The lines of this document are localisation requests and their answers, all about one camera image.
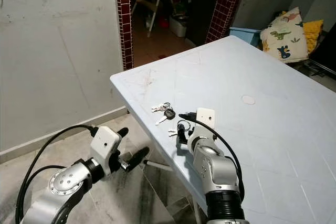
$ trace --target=robotic arm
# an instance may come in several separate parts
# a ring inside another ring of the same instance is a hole
[[[201,122],[211,129],[214,128],[214,110],[198,108],[197,113],[179,116],[192,122]],[[178,125],[177,128],[180,129],[177,140],[188,145],[189,151],[194,156],[194,167],[202,180],[208,206],[207,223],[249,224],[241,208],[244,185],[239,162],[235,164],[230,157],[225,156],[214,143],[217,137],[200,124],[195,123],[188,139],[185,138],[183,126]]]
[[[21,223],[64,224],[72,208],[91,189],[92,184],[106,179],[120,167],[126,170],[134,168],[137,160],[134,162],[133,159],[133,163],[121,161],[117,149],[121,138],[127,133],[127,128],[116,133],[106,126],[99,127],[91,142],[91,158],[86,161],[80,159],[70,167],[54,173],[47,188],[28,209]],[[139,151],[138,161],[147,153],[148,148]]]

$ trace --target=chair leg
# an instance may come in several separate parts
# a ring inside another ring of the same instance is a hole
[[[172,6],[173,6],[173,10],[174,10],[174,14],[176,13],[176,9],[175,9],[175,5],[174,5],[174,2],[173,0],[170,0],[170,2],[172,3]]]
[[[160,0],[156,0],[156,9],[155,9],[155,12],[153,13],[153,17],[152,17],[152,21],[151,21],[151,26],[149,27],[149,32],[148,32],[147,37],[151,36],[151,31],[152,31],[152,28],[153,28],[156,12],[158,11],[159,3],[160,3]]]
[[[133,14],[133,12],[134,12],[134,10],[135,10],[137,4],[138,4],[138,3],[137,3],[137,0],[135,0],[134,6],[133,6],[132,11],[131,11],[131,14]]]

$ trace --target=white baseboard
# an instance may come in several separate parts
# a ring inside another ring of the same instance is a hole
[[[90,118],[88,120],[79,122],[77,124],[99,125],[99,124],[102,124],[104,122],[110,121],[112,119],[118,118],[122,115],[125,115],[126,113],[127,113],[127,109],[126,109],[125,106],[123,106],[123,107],[117,108],[115,110],[109,111],[107,113],[95,116],[95,117]],[[79,133],[83,130],[84,129],[73,129],[71,131],[68,131],[68,132],[64,133],[62,135],[62,137],[55,139],[54,142],[56,142],[58,140],[65,139],[66,137],[77,134],[77,133]],[[27,154],[29,152],[32,152],[34,150],[37,150],[37,149],[41,148],[44,145],[44,143],[46,143],[48,141],[48,139],[50,139],[53,135],[55,135],[59,131],[52,132],[50,134],[41,136],[39,138],[28,141],[24,144],[20,144],[20,145],[14,146],[10,149],[7,149],[5,151],[0,152],[0,164],[6,162],[8,160],[11,160],[13,158],[22,156],[24,154]]]

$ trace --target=metal key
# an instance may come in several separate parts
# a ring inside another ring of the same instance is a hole
[[[164,111],[164,116],[160,120],[158,120],[155,125],[159,125],[160,123],[162,123],[166,119],[171,120],[174,117],[175,117],[175,111],[173,111],[171,108],[166,109]]]
[[[152,113],[157,112],[157,111],[165,111],[166,109],[170,108],[170,103],[165,102],[165,103],[160,103],[158,106],[152,107]]]

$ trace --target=black cable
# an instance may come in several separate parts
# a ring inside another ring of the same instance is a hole
[[[44,170],[46,170],[46,169],[51,169],[51,168],[57,168],[57,169],[63,169],[63,168],[65,168],[65,166],[61,166],[61,165],[47,165],[47,166],[44,166],[44,167],[42,167],[42,168],[40,168],[39,170],[37,170],[36,172],[34,172],[31,176],[30,176],[30,178],[29,178],[29,180],[27,181],[27,183],[26,183],[26,186],[25,186],[25,188],[24,188],[24,190],[23,190],[23,193],[22,193],[22,205],[20,206],[20,210],[23,212],[23,204],[24,204],[24,202],[25,202],[25,195],[26,195],[26,192],[27,192],[27,190],[28,190],[28,187],[29,187],[29,185],[30,185],[30,183],[32,182],[32,180],[37,176],[37,174],[39,174],[40,172],[42,172],[42,171],[44,171]]]
[[[202,123],[202,122],[194,119],[196,117],[196,113],[191,112],[191,113],[187,113],[187,114],[179,114],[179,117],[181,117],[185,120],[197,123],[197,124],[205,127],[207,130],[211,131],[214,135],[216,135],[223,142],[223,144],[226,146],[226,148],[230,151],[230,153],[231,153],[231,155],[232,155],[232,157],[233,157],[233,159],[235,160],[235,163],[236,163],[236,168],[237,168],[237,171],[238,171],[237,176],[238,176],[238,179],[239,179],[238,187],[239,187],[239,192],[240,192],[240,198],[241,198],[241,201],[243,202],[244,197],[245,197],[245,189],[244,189],[244,184],[243,184],[243,176],[242,176],[242,173],[241,173],[242,168],[241,168],[239,160],[238,160],[235,152],[231,148],[231,146],[213,128],[209,127],[205,123]]]
[[[33,162],[31,163],[26,176],[21,184],[21,188],[19,190],[19,194],[17,196],[17,200],[16,200],[16,207],[15,207],[15,223],[19,224],[20,221],[23,219],[23,209],[20,208],[20,206],[23,205],[22,201],[24,198],[23,195],[23,191],[25,190],[28,178],[30,176],[31,171],[34,168],[34,165],[36,164],[38,158],[40,157],[40,155],[42,154],[42,152],[44,151],[44,149],[53,141],[55,140],[57,137],[59,137],[60,135],[62,135],[63,133],[72,130],[72,129],[76,129],[76,128],[86,128],[91,132],[91,135],[94,136],[95,133],[97,132],[98,128],[97,127],[93,127],[93,126],[88,126],[88,125],[84,125],[84,124],[79,124],[79,125],[74,125],[71,127],[68,127],[60,132],[58,132],[56,135],[54,135],[53,137],[51,137],[40,149],[40,151],[37,153],[36,157],[34,158]]]

